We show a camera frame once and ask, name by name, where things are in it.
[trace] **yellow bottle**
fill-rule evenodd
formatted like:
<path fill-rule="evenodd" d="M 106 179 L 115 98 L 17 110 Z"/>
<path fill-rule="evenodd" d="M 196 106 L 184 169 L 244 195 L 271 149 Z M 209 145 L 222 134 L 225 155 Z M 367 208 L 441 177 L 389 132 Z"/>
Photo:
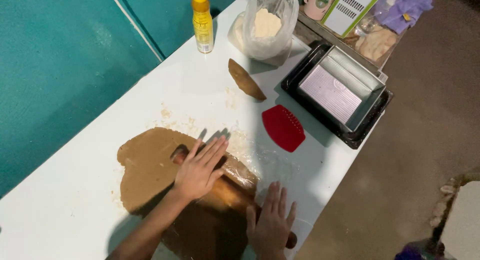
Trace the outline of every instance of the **yellow bottle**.
<path fill-rule="evenodd" d="M 213 50 L 213 22 L 208 0 L 191 0 L 193 9 L 193 30 L 197 49 L 207 54 Z"/>

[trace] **concrete floor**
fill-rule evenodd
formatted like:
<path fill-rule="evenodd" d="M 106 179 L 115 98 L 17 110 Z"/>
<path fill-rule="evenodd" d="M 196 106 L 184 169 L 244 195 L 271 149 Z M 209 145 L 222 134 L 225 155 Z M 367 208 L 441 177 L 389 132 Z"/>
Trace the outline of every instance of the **concrete floor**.
<path fill-rule="evenodd" d="M 393 259 L 429 237 L 438 188 L 480 165 L 480 13 L 435 0 L 384 72 L 395 98 L 297 259 Z"/>

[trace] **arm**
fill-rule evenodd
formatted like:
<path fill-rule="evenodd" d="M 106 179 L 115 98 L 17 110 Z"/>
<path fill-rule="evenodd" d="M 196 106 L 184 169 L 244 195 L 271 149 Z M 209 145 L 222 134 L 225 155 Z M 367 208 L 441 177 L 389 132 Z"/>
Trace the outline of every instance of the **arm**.
<path fill-rule="evenodd" d="M 280 191 L 280 182 L 272 182 L 263 203 L 260 218 L 255 222 L 255 208 L 247 208 L 247 236 L 259 260 L 285 260 L 283 250 L 295 220 L 297 203 L 293 202 L 285 219 L 287 189 Z"/>
<path fill-rule="evenodd" d="M 197 155 L 202 141 L 198 139 L 175 177 L 172 189 L 106 258 L 107 260 L 150 259 L 161 241 L 162 233 L 192 200 L 207 194 L 213 183 L 223 175 L 213 171 L 225 153 L 228 141 L 214 138 Z"/>

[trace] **white cable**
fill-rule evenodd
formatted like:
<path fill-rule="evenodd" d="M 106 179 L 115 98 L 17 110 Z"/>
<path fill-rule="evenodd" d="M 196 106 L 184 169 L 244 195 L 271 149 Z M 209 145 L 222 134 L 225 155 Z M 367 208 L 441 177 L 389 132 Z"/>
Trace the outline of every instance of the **white cable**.
<path fill-rule="evenodd" d="M 150 50 L 152 50 L 153 54 L 156 56 L 156 58 L 158 58 L 158 60 L 160 60 L 160 62 L 162 62 L 162 59 L 159 57 L 159 55 L 157 54 L 157 52 L 155 52 L 155 50 L 153 49 L 153 47 L 150 45 L 150 43 L 148 42 L 147 38 L 145 38 L 145 35 L 143 34 L 143 32 L 140 30 L 140 28 L 138 28 L 137 24 L 133 21 L 132 18 L 130 18 L 130 16 L 128 15 L 127 11 L 125 11 L 125 9 L 122 7 L 122 5 L 120 4 L 120 2 L 118 0 L 114 0 L 115 3 L 117 3 L 117 6 L 120 8 L 120 10 L 123 12 L 123 14 L 125 14 L 125 16 L 127 16 L 128 20 L 130 21 L 130 23 L 132 23 L 133 27 L 135 28 L 135 30 L 138 32 L 138 34 L 141 35 L 141 37 L 143 38 L 144 42 L 147 43 L 148 47 L 150 48 Z"/>

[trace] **white table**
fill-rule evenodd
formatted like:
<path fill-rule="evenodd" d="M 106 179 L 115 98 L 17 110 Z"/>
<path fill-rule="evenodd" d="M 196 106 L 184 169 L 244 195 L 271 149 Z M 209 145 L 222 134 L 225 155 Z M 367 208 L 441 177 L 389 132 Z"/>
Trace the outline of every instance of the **white table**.
<path fill-rule="evenodd" d="M 261 169 L 255 158 L 248 165 L 263 172 L 262 184 L 281 179 L 288 187 L 288 205 L 298 201 L 292 229 L 298 245 L 286 251 L 293 258 L 361 147 L 350 149 L 279 90 L 308 46 L 294 37 L 291 57 L 274 68 L 248 60 L 228 42 L 230 25 L 246 4 L 236 0 L 216 18 L 212 53 L 199 53 L 195 38 L 188 40 L 0 200 L 0 259 L 105 258 L 112 232 L 128 216 L 120 202 L 123 168 L 117 150 L 155 126 L 192 137 L 207 128 L 207 138 L 233 128 L 229 150 L 234 154 L 248 139 L 296 164 L 294 175 L 284 172 L 282 164 Z M 229 58 L 252 74 L 266 101 L 256 103 L 238 89 L 228 72 Z M 305 141 L 293 153 L 277 146 L 263 127 L 261 112 L 276 104 L 291 110 L 306 130 Z M 243 136 L 235 140 L 235 135 Z"/>

